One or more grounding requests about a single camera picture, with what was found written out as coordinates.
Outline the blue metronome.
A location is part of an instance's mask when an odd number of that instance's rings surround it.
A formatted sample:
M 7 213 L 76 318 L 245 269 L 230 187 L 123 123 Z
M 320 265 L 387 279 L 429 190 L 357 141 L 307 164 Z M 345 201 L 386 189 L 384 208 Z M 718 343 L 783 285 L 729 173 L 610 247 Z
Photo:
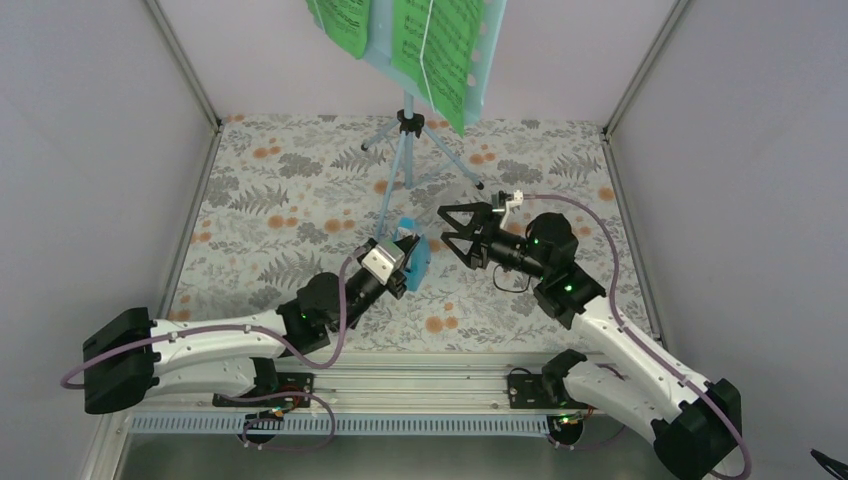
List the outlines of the blue metronome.
M 423 228 L 412 218 L 401 217 L 398 225 L 417 225 L 423 233 L 423 238 L 418 241 L 416 246 L 406 256 L 408 261 L 403 268 L 407 290 L 409 292 L 416 292 L 420 288 L 431 262 L 428 239 L 424 234 Z

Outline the light blue music stand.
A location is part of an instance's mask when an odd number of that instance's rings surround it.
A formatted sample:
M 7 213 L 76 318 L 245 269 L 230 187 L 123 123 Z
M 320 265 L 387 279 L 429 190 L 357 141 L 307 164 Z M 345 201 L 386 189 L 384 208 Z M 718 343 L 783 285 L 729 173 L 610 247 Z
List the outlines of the light blue music stand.
M 417 176 L 414 172 L 414 144 L 421 136 L 426 136 L 446 156 L 445 164 L 447 166 L 457 167 L 474 187 L 483 189 L 484 184 L 481 177 L 470 170 L 465 160 L 461 159 L 456 151 L 445 143 L 434 131 L 434 128 L 428 124 L 425 116 L 416 111 L 415 105 L 417 103 L 427 104 L 432 113 L 441 115 L 423 99 L 413 80 L 391 66 L 393 2 L 371 1 L 368 42 L 365 54 L 360 60 L 371 65 L 402 89 L 403 106 L 397 112 L 395 119 L 381 127 L 372 137 L 364 140 L 361 148 L 367 151 L 384 139 L 395 141 L 394 159 L 391 163 L 388 180 L 393 182 L 396 176 L 401 174 L 404 187 L 412 190 L 432 180 L 441 172 L 439 168 L 421 176 Z M 482 117 L 489 76 L 507 6 L 504 1 L 482 2 L 484 3 L 483 21 L 472 54 L 471 74 L 468 79 L 465 102 L 465 133 L 469 126 L 478 122 Z

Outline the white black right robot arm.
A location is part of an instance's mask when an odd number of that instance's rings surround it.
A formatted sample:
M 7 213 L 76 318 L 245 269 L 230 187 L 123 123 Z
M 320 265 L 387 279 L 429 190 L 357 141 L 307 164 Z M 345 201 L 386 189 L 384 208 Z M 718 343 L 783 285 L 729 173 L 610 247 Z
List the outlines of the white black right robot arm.
M 626 319 L 576 261 L 578 241 L 561 213 L 545 212 L 524 235 L 506 231 L 507 208 L 486 202 L 441 206 L 451 231 L 442 240 L 469 268 L 490 263 L 536 279 L 541 310 L 594 345 L 620 372 L 568 349 L 541 369 L 541 391 L 555 407 L 596 407 L 650 443 L 678 479 L 717 476 L 741 445 L 741 395 L 726 379 L 712 382 L 684 365 Z

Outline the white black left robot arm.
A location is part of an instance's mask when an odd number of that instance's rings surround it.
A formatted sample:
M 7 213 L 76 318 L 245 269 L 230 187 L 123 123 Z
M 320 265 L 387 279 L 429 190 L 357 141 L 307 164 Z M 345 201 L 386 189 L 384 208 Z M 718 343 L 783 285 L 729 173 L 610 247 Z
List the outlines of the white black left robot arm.
M 186 322 L 154 319 L 145 307 L 122 312 L 82 344 L 85 412 L 109 414 L 176 394 L 270 402 L 280 388 L 276 360 L 341 348 L 343 334 L 381 296 L 406 293 L 406 270 L 423 241 L 409 230 L 370 239 L 343 263 L 358 265 L 353 275 L 321 272 L 291 300 L 242 317 Z

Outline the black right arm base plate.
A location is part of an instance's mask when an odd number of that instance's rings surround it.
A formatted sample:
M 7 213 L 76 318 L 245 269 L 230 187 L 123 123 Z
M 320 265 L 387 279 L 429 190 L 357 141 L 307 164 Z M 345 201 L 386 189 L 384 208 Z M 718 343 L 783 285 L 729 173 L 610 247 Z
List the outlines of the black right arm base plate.
M 542 374 L 510 372 L 506 384 L 509 407 L 513 410 L 589 409 L 588 404 L 568 394 L 561 383 L 551 383 Z

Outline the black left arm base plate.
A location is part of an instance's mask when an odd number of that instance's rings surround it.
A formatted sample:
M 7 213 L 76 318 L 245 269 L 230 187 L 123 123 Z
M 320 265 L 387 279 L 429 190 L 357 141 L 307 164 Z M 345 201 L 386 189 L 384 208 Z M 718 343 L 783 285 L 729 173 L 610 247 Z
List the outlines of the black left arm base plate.
M 308 373 L 279 373 L 278 384 L 271 387 L 255 387 L 238 397 L 214 394 L 212 406 L 217 409 L 239 411 L 245 420 L 283 419 L 299 407 L 310 407 L 311 400 L 303 396 L 292 396 L 292 392 L 309 393 L 314 375 Z

